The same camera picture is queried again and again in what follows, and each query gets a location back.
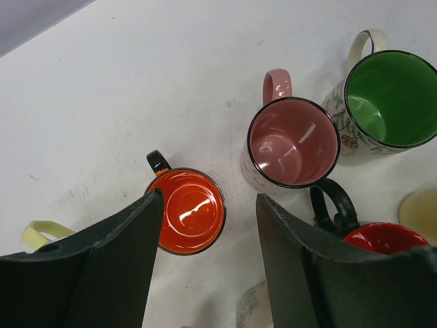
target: mug rim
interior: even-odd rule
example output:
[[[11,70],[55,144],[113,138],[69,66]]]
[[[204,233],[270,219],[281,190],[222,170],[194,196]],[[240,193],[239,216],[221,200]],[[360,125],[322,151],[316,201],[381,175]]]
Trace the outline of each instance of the mug rim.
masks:
[[[176,251],[171,251],[170,249],[167,249],[167,248],[161,246],[161,245],[159,244],[159,241],[158,241],[158,248],[162,249],[163,251],[166,251],[167,253],[170,253],[170,254],[173,254],[173,255],[178,255],[178,256],[190,256],[190,255],[195,255],[195,254],[201,253],[201,252],[207,250],[208,248],[210,248],[213,244],[215,244],[215,242],[217,241],[217,239],[219,239],[219,237],[220,237],[220,235],[221,235],[221,233],[223,232],[223,229],[224,229],[224,227],[225,227],[227,211],[226,211],[226,205],[225,205],[225,196],[223,195],[223,192],[221,191],[221,189],[220,189],[220,187],[217,185],[217,183],[216,183],[216,182],[215,182],[215,181],[214,181],[214,180],[213,180],[209,175],[203,173],[202,171],[199,171],[198,169],[192,169],[192,168],[190,168],[190,167],[177,167],[177,168],[174,168],[174,169],[169,169],[169,170],[167,170],[166,172],[160,174],[159,176],[156,176],[155,179],[153,179],[153,180],[151,181],[151,183],[149,183],[149,185],[148,185],[147,188],[145,189],[144,195],[147,194],[147,193],[149,192],[150,187],[151,187],[151,186],[152,186],[152,185],[153,185],[153,184],[154,184],[154,183],[155,183],[159,178],[161,178],[162,176],[164,176],[164,175],[166,175],[166,174],[169,174],[169,173],[171,173],[171,172],[174,172],[174,171],[180,171],[180,170],[184,170],[184,171],[192,171],[192,172],[198,173],[198,174],[200,174],[201,176],[204,176],[205,178],[207,178],[207,179],[208,179],[208,180],[209,180],[209,181],[210,181],[210,182],[211,182],[211,183],[216,187],[216,189],[217,189],[217,191],[218,191],[218,193],[220,194],[220,197],[221,197],[221,199],[222,199],[222,203],[223,203],[223,219],[222,219],[222,221],[221,221],[221,223],[220,223],[220,230],[218,231],[218,233],[217,233],[217,235],[214,237],[214,239],[212,239],[211,242],[210,242],[208,245],[206,245],[204,248],[201,248],[201,249],[199,249],[199,250],[197,250],[197,251],[194,251],[194,252],[191,252],[191,253],[178,253],[178,252],[176,252]]]
[[[267,174],[265,174],[262,169],[259,167],[259,165],[256,163],[255,161],[255,157],[253,156],[252,153],[252,148],[251,148],[251,132],[252,132],[252,128],[255,125],[255,121],[258,118],[259,115],[261,115],[261,113],[267,109],[267,107],[269,107],[272,104],[275,103],[279,103],[281,101],[285,101],[285,100],[299,100],[299,101],[303,101],[305,103],[309,103],[310,105],[313,105],[315,108],[317,108],[319,111],[321,111],[329,120],[329,122],[332,124],[334,131],[335,131],[335,135],[337,136],[337,153],[335,155],[335,159],[331,165],[331,167],[326,171],[326,173],[321,176],[320,178],[318,178],[317,180],[314,180],[313,182],[307,183],[307,184],[298,184],[298,185],[293,185],[293,184],[285,184],[279,181],[276,181],[275,179],[272,179],[270,176],[268,176]],[[283,97],[283,98],[278,98],[275,99],[273,101],[270,101],[268,104],[265,104],[253,117],[251,124],[249,125],[249,129],[247,131],[247,138],[246,138],[246,144],[247,144],[247,152],[249,153],[249,158],[251,159],[252,165],[255,167],[255,169],[265,178],[267,179],[269,182],[271,182],[274,185],[277,185],[279,187],[283,187],[286,189],[301,189],[301,188],[307,188],[310,187],[312,185],[314,185],[317,181],[323,180],[325,179],[333,170],[334,167],[336,166],[338,160],[339,160],[339,156],[340,156],[340,147],[341,147],[341,142],[340,142],[340,134],[339,131],[337,130],[337,127],[335,126],[334,120],[333,118],[329,115],[329,113],[319,104],[309,100],[309,99],[305,99],[305,98],[300,98],[300,97],[295,97],[295,96],[291,96],[291,97]]]
[[[404,55],[411,55],[411,56],[415,57],[416,59],[420,60],[421,62],[427,64],[429,66],[429,68],[431,68],[432,71],[434,72],[434,74],[437,76],[437,69],[435,69],[435,67],[433,67],[428,61],[424,60],[423,58],[419,57],[418,55],[415,55],[414,53],[409,53],[408,51],[396,50],[396,49],[389,49],[389,50],[383,50],[383,51],[377,51],[375,53],[371,53],[371,54],[361,58],[360,61],[358,63],[356,63],[354,65],[354,67],[350,70],[350,72],[348,73],[348,76],[346,77],[346,81],[345,81],[344,87],[343,87],[343,99],[344,99],[344,105],[345,105],[346,111],[348,112],[348,115],[349,115],[352,123],[355,124],[357,129],[362,134],[364,134],[364,136],[366,136],[367,138],[369,138],[370,140],[372,140],[373,142],[376,142],[377,144],[379,144],[381,146],[386,146],[386,147],[390,147],[390,148],[394,148],[394,149],[411,149],[411,148],[422,146],[422,145],[426,144],[427,142],[430,142],[435,137],[437,137],[437,129],[436,129],[436,132],[431,137],[429,137],[426,140],[421,141],[419,143],[415,143],[415,144],[407,145],[407,146],[394,145],[392,143],[380,141],[380,140],[376,139],[375,137],[372,137],[369,133],[367,133],[360,126],[360,124],[358,124],[358,122],[355,120],[354,116],[352,115],[352,112],[350,111],[349,102],[348,102],[348,85],[349,85],[350,79],[352,78],[352,74],[365,60],[367,60],[371,57],[377,56],[377,55],[381,55],[383,53],[403,53]]]
[[[346,236],[344,236],[341,240],[347,243],[347,241],[345,239],[350,238],[351,236],[353,236],[357,232],[362,232],[363,230],[368,230],[371,227],[375,227],[375,226],[385,226],[385,227],[388,226],[388,227],[392,227],[393,229],[398,230],[398,231],[402,230],[411,236],[421,237],[422,240],[420,240],[420,239],[418,239],[418,240],[420,240],[420,244],[422,246],[431,246],[430,243],[422,235],[420,235],[418,232],[415,232],[414,230],[407,228],[407,227],[403,226],[402,224],[393,223],[393,222],[368,222],[366,224],[361,225],[357,229],[351,231]]]

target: floral mug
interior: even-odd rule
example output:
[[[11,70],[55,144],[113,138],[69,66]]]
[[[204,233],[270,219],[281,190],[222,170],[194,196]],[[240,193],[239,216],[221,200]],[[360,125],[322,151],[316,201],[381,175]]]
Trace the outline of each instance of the floral mug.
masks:
[[[371,54],[361,59],[366,41]],[[421,146],[437,136],[437,72],[420,57],[387,50],[378,29],[352,43],[348,75],[322,103],[340,135],[342,161],[356,165]]]
[[[266,282],[250,288],[241,297],[236,328],[274,328]]]

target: beige object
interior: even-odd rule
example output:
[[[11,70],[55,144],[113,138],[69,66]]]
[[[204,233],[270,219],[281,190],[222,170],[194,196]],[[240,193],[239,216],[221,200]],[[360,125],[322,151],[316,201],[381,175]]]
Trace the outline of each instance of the beige object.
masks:
[[[49,234],[54,239],[49,239],[43,235]],[[53,221],[32,221],[23,230],[21,240],[33,249],[37,250],[45,244],[56,241],[59,238],[67,237],[74,234],[74,231]]]
[[[437,246],[437,188],[418,191],[403,200],[399,223]]]

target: orange mug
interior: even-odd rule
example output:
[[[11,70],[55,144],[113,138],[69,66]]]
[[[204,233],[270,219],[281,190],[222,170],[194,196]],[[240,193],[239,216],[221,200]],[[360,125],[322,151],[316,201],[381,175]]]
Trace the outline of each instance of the orange mug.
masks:
[[[196,169],[172,169],[158,151],[147,155],[156,174],[145,193],[164,195],[163,226],[158,245],[175,255],[192,255],[209,248],[223,231],[225,198],[209,176]]]

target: coffee mug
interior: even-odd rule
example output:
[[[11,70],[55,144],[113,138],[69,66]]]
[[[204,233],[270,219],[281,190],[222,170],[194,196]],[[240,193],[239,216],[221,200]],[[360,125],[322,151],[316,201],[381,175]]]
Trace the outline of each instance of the coffee mug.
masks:
[[[34,250],[37,250],[46,244],[58,241],[75,233],[73,230],[53,221],[31,221],[23,230],[21,240]],[[49,239],[43,234],[50,235],[54,238]]]
[[[158,246],[176,255],[197,254],[220,236],[226,219],[225,199],[206,174],[186,167],[172,169],[158,151],[147,155],[156,174],[145,193],[161,189],[165,208]]]
[[[399,223],[417,231],[432,246],[437,246],[437,188],[416,191],[402,200]]]
[[[246,291],[238,302],[236,328],[273,328],[267,283]]]
[[[339,134],[316,103],[292,96],[286,70],[264,78],[264,106],[250,124],[241,156],[246,181],[261,192],[313,185],[331,173],[339,157]]]
[[[324,192],[333,201],[338,213],[331,220],[326,209]],[[419,234],[402,225],[386,222],[358,222],[348,194],[335,181],[324,179],[310,188],[315,226],[351,245],[393,255],[413,247],[429,246]]]
[[[361,59],[368,39],[371,54]],[[412,53],[387,50],[387,45],[378,29],[359,33],[349,52],[347,77],[322,103],[338,128],[341,154],[352,165],[437,136],[436,69]]]

